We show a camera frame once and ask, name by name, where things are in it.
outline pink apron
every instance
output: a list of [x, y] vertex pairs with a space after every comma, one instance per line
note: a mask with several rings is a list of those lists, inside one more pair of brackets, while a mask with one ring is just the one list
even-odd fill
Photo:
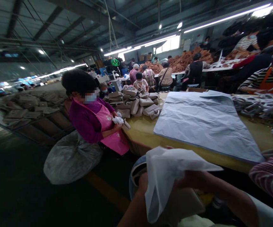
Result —
[[[82, 107], [90, 110], [85, 105], [80, 104], [75, 99], [74, 99], [74, 101], [76, 103], [78, 103], [79, 105], [81, 105]], [[101, 132], [113, 129], [113, 122], [112, 122], [111, 113], [100, 102], [99, 102], [99, 104], [102, 107], [101, 107], [101, 110], [97, 114], [95, 114], [92, 110], [90, 110], [90, 111], [97, 117], [97, 119], [101, 123]], [[119, 131], [115, 132], [114, 134], [102, 139], [101, 142], [120, 155], [124, 155], [127, 151], [129, 151], [129, 144], [128, 144], [128, 141], [127, 141], [125, 135], [123, 134], [122, 130], [119, 130]]]

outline purple jacket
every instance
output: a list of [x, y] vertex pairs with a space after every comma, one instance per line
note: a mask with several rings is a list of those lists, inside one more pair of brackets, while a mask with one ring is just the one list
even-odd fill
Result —
[[[96, 114], [101, 109], [99, 102], [103, 104], [110, 113], [115, 111], [114, 108], [100, 98], [95, 103], [84, 105]], [[103, 139], [101, 133], [102, 126], [97, 117], [91, 111], [82, 107], [75, 101], [71, 103], [69, 119], [86, 142], [97, 143]]]
[[130, 74], [129, 74], [131, 84], [133, 84], [133, 83], [137, 80], [137, 78], [136, 78], [136, 74], [137, 74], [137, 73], [138, 73], [137, 70], [135, 70], [135, 69], [131, 70], [131, 72], [130, 72]]

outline yellow floor line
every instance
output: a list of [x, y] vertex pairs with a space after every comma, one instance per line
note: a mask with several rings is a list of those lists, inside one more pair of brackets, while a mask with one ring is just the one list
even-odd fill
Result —
[[126, 212], [130, 203], [126, 197], [120, 194], [116, 189], [114, 189], [92, 171], [85, 176], [85, 179], [112, 204], [114, 204], [115, 207], [117, 207], [122, 213]]

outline orange apron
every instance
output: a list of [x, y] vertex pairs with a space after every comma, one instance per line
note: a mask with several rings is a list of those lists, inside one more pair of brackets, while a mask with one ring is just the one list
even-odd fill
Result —
[[271, 82], [271, 83], [266, 83], [266, 80], [269, 78], [271, 72], [272, 72], [272, 68], [270, 68], [270, 69], [267, 71], [264, 80], [261, 82], [261, 84], [260, 84], [260, 86], [259, 86], [259, 89], [261, 89], [261, 90], [270, 90], [271, 88], [273, 88], [273, 82]]

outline yellow table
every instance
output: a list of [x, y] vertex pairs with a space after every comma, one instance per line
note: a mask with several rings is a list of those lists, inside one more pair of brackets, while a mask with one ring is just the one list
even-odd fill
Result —
[[[160, 97], [162, 99], [165, 99], [167, 95], [167, 93], [162, 93]], [[218, 154], [204, 148], [195, 147], [186, 143], [174, 141], [153, 134], [153, 129], [155, 127], [157, 119], [158, 118], [151, 120], [148, 116], [132, 117], [130, 119], [127, 119], [127, 122], [130, 124], [131, 129], [129, 131], [125, 131], [125, 133], [132, 142], [143, 145], [145, 147], [155, 148], [157, 146], [172, 146], [174, 148], [189, 149], [193, 150], [195, 153], [200, 155], [208, 162], [220, 166], [224, 166], [244, 173], [248, 173], [251, 169], [251, 164], [243, 162], [241, 160], [237, 160], [232, 157]], [[240, 116], [240, 119], [251, 132], [254, 140], [256, 141], [261, 151], [273, 148], [273, 134], [271, 133], [271, 129], [267, 125], [259, 122], [251, 122], [248, 118], [243, 116]]]

